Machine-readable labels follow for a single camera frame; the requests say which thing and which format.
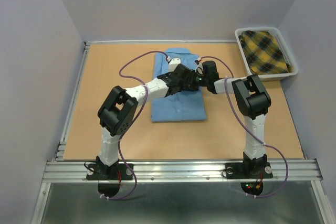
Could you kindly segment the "light blue long sleeve shirt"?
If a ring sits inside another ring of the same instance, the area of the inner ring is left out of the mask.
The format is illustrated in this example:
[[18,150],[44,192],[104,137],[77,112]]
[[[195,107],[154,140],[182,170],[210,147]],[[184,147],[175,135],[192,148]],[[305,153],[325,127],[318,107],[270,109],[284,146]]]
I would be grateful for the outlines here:
[[[168,48],[165,53],[172,59],[178,58],[181,64],[194,70],[198,55],[187,48]],[[179,122],[205,121],[207,119],[202,91],[182,91],[166,98],[155,99],[151,102],[151,121]]]

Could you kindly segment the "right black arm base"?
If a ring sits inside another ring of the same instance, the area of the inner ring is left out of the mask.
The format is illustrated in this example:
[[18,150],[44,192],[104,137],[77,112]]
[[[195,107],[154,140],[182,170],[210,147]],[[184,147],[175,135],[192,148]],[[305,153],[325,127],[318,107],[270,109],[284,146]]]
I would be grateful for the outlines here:
[[259,165],[247,164],[246,162],[226,163],[223,173],[228,179],[273,178],[269,162]]

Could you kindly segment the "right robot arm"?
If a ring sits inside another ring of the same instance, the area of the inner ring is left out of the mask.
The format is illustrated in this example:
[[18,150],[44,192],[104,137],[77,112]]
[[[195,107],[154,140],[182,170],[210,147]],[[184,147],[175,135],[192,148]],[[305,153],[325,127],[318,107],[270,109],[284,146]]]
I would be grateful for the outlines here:
[[232,93],[245,122],[246,144],[242,162],[225,165],[225,176],[230,179],[272,178],[270,163],[267,161],[264,142],[266,114],[271,98],[260,78],[253,74],[243,78],[220,78],[214,61],[196,61],[196,78],[200,86],[207,87],[214,94]]

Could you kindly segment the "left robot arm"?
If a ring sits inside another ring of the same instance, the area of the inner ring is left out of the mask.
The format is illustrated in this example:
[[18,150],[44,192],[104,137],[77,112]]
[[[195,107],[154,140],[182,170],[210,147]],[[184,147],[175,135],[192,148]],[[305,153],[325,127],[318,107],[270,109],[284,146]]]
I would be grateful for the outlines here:
[[98,111],[102,143],[94,171],[106,179],[113,178],[119,162],[119,142],[137,118],[136,110],[158,98],[181,91],[197,91],[202,75],[179,63],[174,70],[161,74],[148,83],[123,89],[114,87]]

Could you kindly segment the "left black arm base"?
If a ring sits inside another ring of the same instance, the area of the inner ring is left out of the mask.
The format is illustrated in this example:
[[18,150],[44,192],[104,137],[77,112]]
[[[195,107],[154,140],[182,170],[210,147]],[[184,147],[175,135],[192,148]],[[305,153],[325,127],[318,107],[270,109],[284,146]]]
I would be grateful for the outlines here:
[[125,164],[116,163],[106,166],[100,163],[84,163],[87,170],[86,180],[132,180],[133,175]]

